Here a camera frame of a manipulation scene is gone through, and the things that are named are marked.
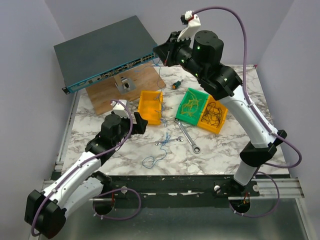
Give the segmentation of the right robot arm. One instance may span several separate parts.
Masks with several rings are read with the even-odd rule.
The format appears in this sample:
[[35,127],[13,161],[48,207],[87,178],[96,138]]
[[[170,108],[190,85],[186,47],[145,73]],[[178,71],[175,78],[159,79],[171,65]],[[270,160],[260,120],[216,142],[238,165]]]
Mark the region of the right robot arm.
[[195,34],[194,40],[178,40],[174,31],[168,40],[153,48],[161,62],[172,67],[180,65],[196,77],[203,90],[224,105],[242,126],[250,141],[240,152],[240,165],[230,183],[230,191],[241,196],[258,167],[269,161],[282,143],[273,134],[286,137],[277,130],[259,110],[253,110],[244,94],[244,83],[230,66],[221,63],[224,43],[208,30]]

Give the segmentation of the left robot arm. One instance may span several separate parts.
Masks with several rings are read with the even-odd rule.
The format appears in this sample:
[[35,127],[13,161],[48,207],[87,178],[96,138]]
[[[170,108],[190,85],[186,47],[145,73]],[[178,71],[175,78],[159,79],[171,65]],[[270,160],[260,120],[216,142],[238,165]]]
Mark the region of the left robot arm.
[[28,195],[24,220],[31,225],[31,235],[55,237],[67,218],[91,198],[112,198],[116,192],[137,194],[126,186],[113,187],[111,178],[98,169],[131,135],[144,134],[147,125],[138,112],[129,118],[107,115],[100,132],[87,143],[76,163],[51,185]]

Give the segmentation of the green plastic bin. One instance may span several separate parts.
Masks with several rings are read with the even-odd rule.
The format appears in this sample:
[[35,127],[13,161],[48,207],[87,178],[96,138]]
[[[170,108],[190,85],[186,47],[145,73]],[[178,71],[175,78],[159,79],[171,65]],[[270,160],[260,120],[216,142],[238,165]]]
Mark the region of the green plastic bin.
[[209,95],[207,93],[189,87],[180,102],[175,118],[196,126],[208,97]]

